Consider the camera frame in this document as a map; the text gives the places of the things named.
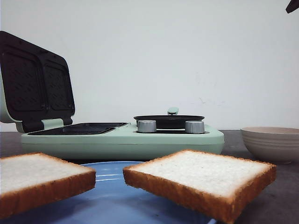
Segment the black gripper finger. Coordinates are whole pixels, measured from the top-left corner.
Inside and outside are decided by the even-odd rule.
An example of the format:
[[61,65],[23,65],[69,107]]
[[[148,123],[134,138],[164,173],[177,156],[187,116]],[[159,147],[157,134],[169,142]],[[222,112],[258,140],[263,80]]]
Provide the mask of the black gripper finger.
[[297,10],[298,8],[299,8],[299,0],[290,0],[285,10],[289,14]]

